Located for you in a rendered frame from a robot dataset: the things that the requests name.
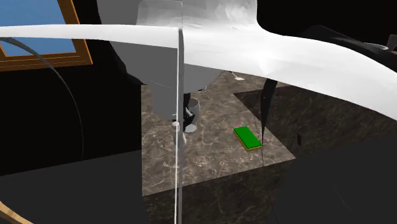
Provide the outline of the grey glass cup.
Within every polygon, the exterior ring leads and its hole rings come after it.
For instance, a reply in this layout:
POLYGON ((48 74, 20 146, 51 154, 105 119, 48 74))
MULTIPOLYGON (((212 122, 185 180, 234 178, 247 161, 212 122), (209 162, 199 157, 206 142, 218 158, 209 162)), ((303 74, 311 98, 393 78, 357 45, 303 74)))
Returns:
POLYGON ((192 120, 191 124, 186 126, 185 132, 192 133, 197 130, 197 122, 200 118, 200 103, 196 98, 191 98, 187 108, 191 114, 195 115, 195 117, 192 120))

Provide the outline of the green and yellow sponge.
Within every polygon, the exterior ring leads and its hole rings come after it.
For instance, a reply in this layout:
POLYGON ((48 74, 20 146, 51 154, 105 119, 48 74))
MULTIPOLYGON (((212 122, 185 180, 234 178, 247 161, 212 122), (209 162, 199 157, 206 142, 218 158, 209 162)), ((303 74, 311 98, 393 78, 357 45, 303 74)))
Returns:
POLYGON ((247 126, 236 127, 233 129, 233 133, 246 151, 254 151, 261 148, 261 142, 247 126))

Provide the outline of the wooden framed window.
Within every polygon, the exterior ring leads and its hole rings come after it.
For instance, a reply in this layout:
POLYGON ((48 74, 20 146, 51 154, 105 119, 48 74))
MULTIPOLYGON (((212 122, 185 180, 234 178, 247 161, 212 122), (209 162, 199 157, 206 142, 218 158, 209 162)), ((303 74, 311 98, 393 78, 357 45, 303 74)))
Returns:
MULTIPOLYGON (((79 24, 73 0, 0 0, 0 27, 13 25, 79 24)), ((84 39, 18 38, 46 61, 0 41, 0 72, 85 66, 92 58, 84 39)))

